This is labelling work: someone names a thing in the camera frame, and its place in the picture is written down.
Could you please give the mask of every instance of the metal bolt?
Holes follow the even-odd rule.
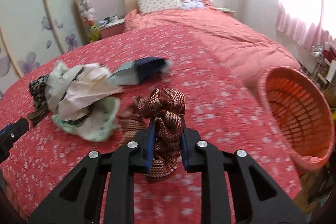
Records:
[[[198,141],[197,142],[197,145],[199,147],[207,147],[208,146],[208,143],[206,141]]]
[[[98,155],[99,155],[99,153],[97,151],[91,151],[89,153],[89,158],[94,159],[94,158],[97,158]]]
[[[138,143],[135,141],[131,141],[127,144],[129,148],[136,148],[138,146]]]
[[[245,150],[240,149],[240,150],[237,151],[237,156],[244,158],[244,157],[247,156],[247,153],[246,153]]]

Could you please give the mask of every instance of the pink curtain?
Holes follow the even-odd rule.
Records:
[[[324,0],[279,0],[276,29],[306,49],[331,42],[323,30],[324,7]]]

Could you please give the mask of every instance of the striped knit fabric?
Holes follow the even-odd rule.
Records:
[[[148,182],[163,180],[176,169],[182,132],[180,115],[184,113],[185,97],[181,92],[156,88],[148,99],[137,97],[118,115],[124,131],[120,145],[132,141],[139,130],[147,128],[144,118],[155,118],[156,141],[151,173],[146,174]]]

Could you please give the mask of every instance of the red floral bedsheet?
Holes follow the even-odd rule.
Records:
[[[163,79],[126,87],[120,95],[122,107],[134,96],[149,95],[156,86],[183,92],[189,127],[221,150],[245,149],[291,198],[296,196],[300,181],[273,119],[188,29],[174,25],[128,32],[77,48],[59,59],[69,67],[99,62],[113,71],[124,62],[146,56],[169,58],[171,71]],[[8,89],[0,103],[1,128],[34,110],[28,84],[51,72],[54,64],[55,60],[48,62]],[[87,142],[57,129],[48,115],[15,143],[1,168],[29,215],[89,151],[115,150],[121,134],[104,143]],[[143,175],[134,177],[136,223],[194,224],[200,221],[200,208],[200,174],[187,174],[181,162],[174,175],[162,182],[147,184]]]

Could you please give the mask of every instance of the bed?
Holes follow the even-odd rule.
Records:
[[[173,9],[144,16],[137,11],[137,0],[125,0],[125,6],[128,12],[125,32],[167,24],[184,26],[249,88],[255,87],[270,67],[300,68],[285,47],[217,10],[209,2],[205,9]]]
[[[173,63],[171,71],[163,78],[125,87],[120,94],[121,108],[134,96],[148,96],[155,87],[177,89],[186,97],[187,125],[197,129],[204,140],[228,152],[245,149],[291,198],[298,194],[300,180],[273,118],[188,28],[169,25],[129,31],[77,48],[59,59],[68,67],[98,62],[114,71],[146,56],[168,58]],[[55,62],[37,68],[8,89],[0,102],[0,128],[34,110],[28,84],[50,73]],[[122,137],[119,131],[109,141],[88,142],[56,128],[50,116],[19,139],[1,165],[28,215],[88,152],[114,151]],[[200,175],[187,174],[180,161],[174,175],[161,182],[148,184],[143,175],[136,175],[136,223],[197,223],[200,195]]]

